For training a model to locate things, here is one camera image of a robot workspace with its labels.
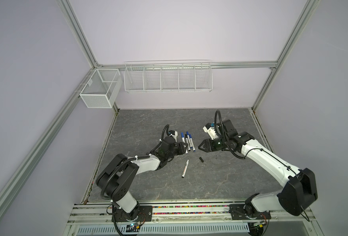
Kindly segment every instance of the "white wire rack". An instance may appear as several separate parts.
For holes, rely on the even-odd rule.
[[[124,85],[127,92],[211,91],[211,64],[126,66]]]
[[[112,108],[121,85],[119,69],[95,69],[79,95],[88,108]]]

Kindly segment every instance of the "wire rack compartment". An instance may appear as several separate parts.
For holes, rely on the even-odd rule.
[[[127,92],[211,91],[211,64],[126,66]]]
[[[89,108],[112,108],[121,85],[119,69],[95,69],[80,96]]]

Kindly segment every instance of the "table surface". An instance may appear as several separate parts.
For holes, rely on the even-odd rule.
[[[203,126],[214,120],[216,109],[120,110],[98,173],[118,153],[145,155],[155,147],[162,129],[188,131],[195,147],[209,135]],[[247,108],[220,109],[223,120],[230,119],[238,132],[246,131],[262,143]],[[186,176],[181,177],[189,159]],[[240,160],[230,152],[205,153],[200,150],[176,156],[165,167],[137,175],[129,189],[138,201],[180,199],[245,199],[254,193],[280,190],[281,186],[268,172],[247,158]],[[94,184],[90,202],[104,201]]]

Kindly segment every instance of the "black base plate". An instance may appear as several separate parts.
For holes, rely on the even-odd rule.
[[[145,222],[152,221],[152,215],[153,215],[152,210],[153,210],[152,206],[139,206],[138,212],[144,213],[145,215],[143,215],[143,214],[138,215],[138,219],[135,221],[143,222],[145,216],[146,216]],[[123,210],[117,209],[116,207],[115,207],[115,220],[116,220],[116,222],[130,222],[130,221],[127,221],[127,219],[125,218]]]
[[[245,203],[241,202],[240,204],[230,204],[229,209],[230,210],[235,210],[235,211],[241,211],[243,212],[243,206]],[[232,215],[232,220],[246,220],[249,219],[245,214],[238,214],[237,212],[231,212]],[[271,219],[271,214],[269,212],[262,212],[263,215],[265,215],[266,219]],[[257,220],[264,220],[264,217],[260,214],[256,218]]]

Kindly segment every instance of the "marker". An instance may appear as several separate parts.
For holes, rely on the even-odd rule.
[[[186,135],[186,143],[188,144],[188,150],[191,151],[191,143],[190,143],[190,140],[188,139],[187,135]]]
[[[183,171],[183,174],[182,174],[182,178],[185,177],[186,170],[187,170],[187,167],[188,167],[188,161],[189,161],[189,160],[190,160],[190,159],[187,159],[187,162],[186,162],[186,165],[185,165],[185,170]]]
[[[193,149],[193,151],[196,151],[196,150],[195,150],[194,141],[192,140],[191,135],[190,135],[190,142],[191,142],[191,145],[192,145],[192,149]]]
[[[182,135],[182,142],[184,142],[184,143],[185,143],[186,141],[185,141],[185,136],[183,135],[183,132],[181,132],[180,134]]]

